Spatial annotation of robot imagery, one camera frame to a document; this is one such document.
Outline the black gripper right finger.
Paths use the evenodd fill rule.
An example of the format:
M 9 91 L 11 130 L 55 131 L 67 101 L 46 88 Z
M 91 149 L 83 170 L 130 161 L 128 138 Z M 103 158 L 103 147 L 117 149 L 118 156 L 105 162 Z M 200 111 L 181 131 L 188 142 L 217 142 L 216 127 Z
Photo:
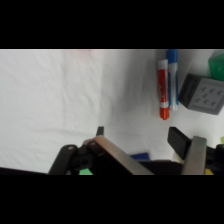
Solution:
M 167 141 L 175 153 L 184 161 L 183 175 L 204 175 L 207 140 L 194 136 L 189 139 L 176 127 L 170 127 Z

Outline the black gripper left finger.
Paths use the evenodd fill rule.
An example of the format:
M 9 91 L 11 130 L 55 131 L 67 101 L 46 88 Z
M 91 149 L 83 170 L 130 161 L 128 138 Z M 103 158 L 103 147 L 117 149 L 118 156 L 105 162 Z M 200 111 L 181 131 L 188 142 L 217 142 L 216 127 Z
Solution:
M 99 126 L 91 142 L 94 175 L 152 175 L 152 172 L 134 160 L 104 136 L 104 127 Z

